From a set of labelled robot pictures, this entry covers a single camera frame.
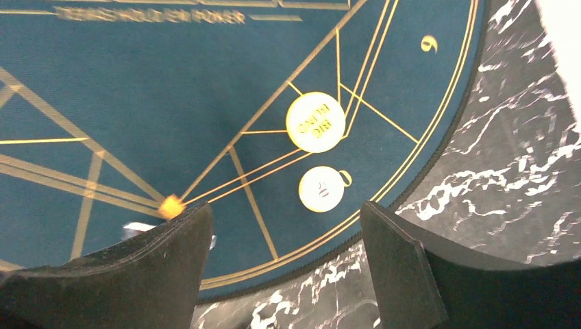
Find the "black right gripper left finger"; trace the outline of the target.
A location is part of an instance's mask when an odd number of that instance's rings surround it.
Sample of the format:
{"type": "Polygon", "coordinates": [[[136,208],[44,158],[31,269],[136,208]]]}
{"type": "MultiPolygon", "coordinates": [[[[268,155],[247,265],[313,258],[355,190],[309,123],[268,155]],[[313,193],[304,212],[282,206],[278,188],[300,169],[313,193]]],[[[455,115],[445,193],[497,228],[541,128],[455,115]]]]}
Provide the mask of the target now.
{"type": "Polygon", "coordinates": [[[2,328],[189,328],[213,233],[209,204],[59,267],[1,272],[2,328]]]}

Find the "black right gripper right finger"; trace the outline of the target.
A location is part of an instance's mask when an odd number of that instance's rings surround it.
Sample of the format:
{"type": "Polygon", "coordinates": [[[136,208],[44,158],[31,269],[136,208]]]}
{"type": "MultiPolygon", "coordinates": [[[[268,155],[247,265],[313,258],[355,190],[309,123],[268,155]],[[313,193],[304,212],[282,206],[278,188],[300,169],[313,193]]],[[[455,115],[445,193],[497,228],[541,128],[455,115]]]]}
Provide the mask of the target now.
{"type": "Polygon", "coordinates": [[[362,205],[360,224],[383,328],[580,327],[579,260],[506,260],[375,202],[362,205]]]}

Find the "yellow poker chip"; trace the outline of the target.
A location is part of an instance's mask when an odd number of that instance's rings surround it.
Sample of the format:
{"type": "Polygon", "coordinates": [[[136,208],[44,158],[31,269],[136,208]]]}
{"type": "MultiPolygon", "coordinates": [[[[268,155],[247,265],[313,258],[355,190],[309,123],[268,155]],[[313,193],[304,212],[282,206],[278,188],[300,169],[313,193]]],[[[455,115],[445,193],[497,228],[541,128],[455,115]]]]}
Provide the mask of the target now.
{"type": "Polygon", "coordinates": [[[352,178],[346,171],[329,166],[313,167],[299,181],[299,199],[312,212],[327,212],[341,202],[351,183],[352,178]]]}

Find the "yellow big blind button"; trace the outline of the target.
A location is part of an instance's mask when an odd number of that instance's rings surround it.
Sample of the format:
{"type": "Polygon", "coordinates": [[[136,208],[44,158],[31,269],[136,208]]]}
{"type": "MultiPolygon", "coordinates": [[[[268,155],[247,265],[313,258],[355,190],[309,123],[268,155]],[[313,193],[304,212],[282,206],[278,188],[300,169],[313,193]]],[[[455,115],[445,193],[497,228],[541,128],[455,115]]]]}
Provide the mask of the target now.
{"type": "Polygon", "coordinates": [[[305,93],[289,106],[286,132],[300,149],[323,153],[342,139],[346,127],[345,112],[332,96],[319,91],[305,93]]]}

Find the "clear card on mat edge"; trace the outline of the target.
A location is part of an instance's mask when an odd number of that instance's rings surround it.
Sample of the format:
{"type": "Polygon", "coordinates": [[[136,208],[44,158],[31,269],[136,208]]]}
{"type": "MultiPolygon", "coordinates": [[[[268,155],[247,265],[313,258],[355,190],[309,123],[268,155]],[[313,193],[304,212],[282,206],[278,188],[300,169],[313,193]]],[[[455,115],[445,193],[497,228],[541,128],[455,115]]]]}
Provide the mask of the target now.
{"type": "Polygon", "coordinates": [[[122,226],[122,241],[139,244],[151,240],[159,249],[173,253],[189,251],[202,253],[212,251],[217,244],[217,236],[196,230],[192,225],[183,221],[171,221],[161,225],[150,225],[142,222],[129,222],[122,226]]]}

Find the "round dark blue poker mat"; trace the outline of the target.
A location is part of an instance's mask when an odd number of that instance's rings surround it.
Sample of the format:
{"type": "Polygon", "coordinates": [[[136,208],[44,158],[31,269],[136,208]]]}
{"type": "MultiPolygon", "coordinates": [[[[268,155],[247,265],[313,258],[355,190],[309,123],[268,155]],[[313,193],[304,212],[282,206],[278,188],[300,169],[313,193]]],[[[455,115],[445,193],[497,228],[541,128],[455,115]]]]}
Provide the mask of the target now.
{"type": "Polygon", "coordinates": [[[398,203],[464,106],[488,1],[2,1],[1,268],[61,265],[129,222],[214,212],[201,297],[269,286],[398,203]],[[329,151],[286,113],[312,91],[345,112],[329,151]],[[300,201],[307,170],[352,183],[300,201]]]}

